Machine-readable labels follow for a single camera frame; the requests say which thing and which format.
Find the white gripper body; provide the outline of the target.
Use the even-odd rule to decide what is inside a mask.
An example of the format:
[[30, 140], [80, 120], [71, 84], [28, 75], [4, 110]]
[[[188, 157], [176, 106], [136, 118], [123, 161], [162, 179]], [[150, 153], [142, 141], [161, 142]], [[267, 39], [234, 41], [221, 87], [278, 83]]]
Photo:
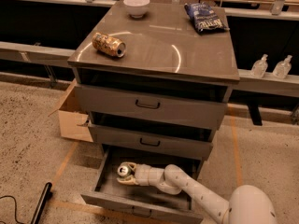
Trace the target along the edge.
[[139, 186], [148, 186], [151, 167], [147, 164], [138, 164], [135, 168], [135, 182]]

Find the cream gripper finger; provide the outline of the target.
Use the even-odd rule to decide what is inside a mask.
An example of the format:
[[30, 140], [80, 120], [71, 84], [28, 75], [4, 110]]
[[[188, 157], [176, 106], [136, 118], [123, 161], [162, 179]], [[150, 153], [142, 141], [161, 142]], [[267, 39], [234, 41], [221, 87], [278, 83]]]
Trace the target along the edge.
[[126, 162], [125, 165], [134, 172], [136, 170], [137, 164], [134, 162]]
[[137, 182], [135, 180], [134, 177], [126, 177], [126, 178], [120, 178], [118, 177], [117, 178], [117, 181], [120, 183], [120, 184], [123, 184], [123, 185], [128, 185], [128, 186], [133, 186], [133, 185], [137, 185]]

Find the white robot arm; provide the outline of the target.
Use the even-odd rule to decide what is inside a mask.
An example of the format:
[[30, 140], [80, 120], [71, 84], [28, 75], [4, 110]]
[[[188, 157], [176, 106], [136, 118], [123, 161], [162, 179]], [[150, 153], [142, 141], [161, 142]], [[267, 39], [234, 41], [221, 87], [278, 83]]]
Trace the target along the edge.
[[163, 169], [126, 161], [118, 167], [117, 173], [117, 180], [123, 185], [153, 186], [171, 195], [184, 191], [217, 224], [278, 224], [269, 197], [251, 185], [238, 187], [226, 201], [174, 164]]

